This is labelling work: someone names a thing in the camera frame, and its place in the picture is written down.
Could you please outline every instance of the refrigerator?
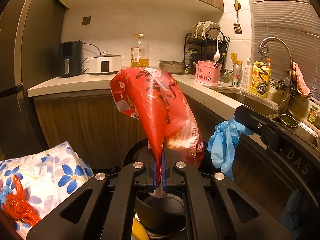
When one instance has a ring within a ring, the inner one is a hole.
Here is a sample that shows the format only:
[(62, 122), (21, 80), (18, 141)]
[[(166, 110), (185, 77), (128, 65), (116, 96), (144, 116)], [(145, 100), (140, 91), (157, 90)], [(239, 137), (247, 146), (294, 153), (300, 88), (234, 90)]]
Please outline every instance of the refrigerator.
[(9, 0), (0, 15), (0, 159), (48, 149), (27, 90), (59, 75), (64, 12), (57, 0)]

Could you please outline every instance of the kitchen faucet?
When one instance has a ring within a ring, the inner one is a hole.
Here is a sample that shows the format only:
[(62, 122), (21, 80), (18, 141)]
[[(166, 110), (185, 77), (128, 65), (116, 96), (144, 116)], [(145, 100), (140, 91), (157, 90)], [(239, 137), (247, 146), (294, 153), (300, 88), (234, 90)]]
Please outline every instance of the kitchen faucet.
[(266, 59), (269, 58), (268, 56), (268, 52), (269, 52), (269, 48), (266, 47), (265, 45), (269, 42), (269, 41), (277, 41), (280, 44), (282, 44), (287, 52), (289, 53), (290, 56), (290, 70), (289, 70), (289, 75), (287, 78), (284, 79), (284, 85), (286, 86), (286, 89), (284, 91), (284, 95), (283, 98), (281, 100), (280, 103), (278, 103), (278, 110), (281, 113), (284, 113), (287, 110), (288, 104), (289, 104), (289, 100), (290, 100), (290, 96), (291, 96), (291, 87), (292, 87), (292, 68), (293, 68), (293, 60), (292, 60), (292, 54), (291, 51), (289, 50), (287, 44), (285, 44), (281, 39), (276, 38), (276, 37), (267, 37), (265, 38), (259, 45), (259, 49), (258, 52), (262, 55), (261, 57), (261, 61), (263, 62), (263, 65), (260, 65), (260, 69), (262, 70), (262, 72), (259, 73), (259, 77), (262, 80), (262, 83), (260, 83), (256, 90), (258, 93), (260, 93), (261, 95), (263, 95), (266, 91), (267, 91), (267, 86), (268, 83), (262, 78), (261, 75), (267, 75), (268, 73), (262, 69), (262, 67), (264, 66), (268, 66)]

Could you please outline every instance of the pink utensil holder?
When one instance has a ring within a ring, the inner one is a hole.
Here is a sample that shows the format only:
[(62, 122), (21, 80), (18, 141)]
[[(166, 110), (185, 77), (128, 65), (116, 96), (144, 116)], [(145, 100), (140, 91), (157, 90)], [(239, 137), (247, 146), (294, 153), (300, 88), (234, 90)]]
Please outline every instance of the pink utensil holder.
[(199, 60), (196, 65), (195, 81), (207, 85), (218, 85), (221, 64), (218, 67), (213, 67), (215, 63)]

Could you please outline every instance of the sink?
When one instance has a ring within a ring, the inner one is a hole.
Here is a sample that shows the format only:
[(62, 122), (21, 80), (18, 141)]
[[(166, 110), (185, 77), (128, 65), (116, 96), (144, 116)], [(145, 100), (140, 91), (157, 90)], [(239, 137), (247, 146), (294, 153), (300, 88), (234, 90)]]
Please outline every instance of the sink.
[[(252, 108), (253, 110), (257, 111), (259, 114), (262, 114), (266, 117), (269, 117), (270, 119), (280, 122), (277, 114), (277, 107), (264, 101), (258, 96), (255, 96), (243, 90), (233, 89), (233, 88), (217, 88), (217, 87), (208, 87), (208, 88), (214, 91), (217, 91), (229, 98), (232, 98), (244, 104), (245, 106)], [(297, 120), (297, 123), (298, 123), (298, 126), (296, 128), (289, 128), (289, 129), (292, 130), (296, 135), (301, 137), (303, 140), (305, 140), (306, 142), (308, 142), (309, 144), (315, 146), (318, 150), (320, 150), (319, 135), (303, 122), (300, 122), (299, 120)]]

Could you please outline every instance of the orange plastic bag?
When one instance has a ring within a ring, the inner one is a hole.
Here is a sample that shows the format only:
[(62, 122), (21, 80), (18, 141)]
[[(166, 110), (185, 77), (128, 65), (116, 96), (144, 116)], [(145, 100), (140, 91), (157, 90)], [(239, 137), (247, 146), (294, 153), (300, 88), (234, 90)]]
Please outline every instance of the orange plastic bag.
[(141, 120), (157, 162), (157, 183), (162, 174), (164, 138), (181, 159), (199, 167), (204, 156), (196, 120), (177, 82), (167, 71), (152, 68), (122, 69), (110, 88), (118, 111)]
[(31, 226), (35, 226), (41, 218), (35, 212), (35, 209), (24, 200), (24, 190), (18, 176), (13, 176), (14, 187), (17, 194), (9, 193), (5, 204), (2, 205), (3, 211), (14, 220), (22, 220)]

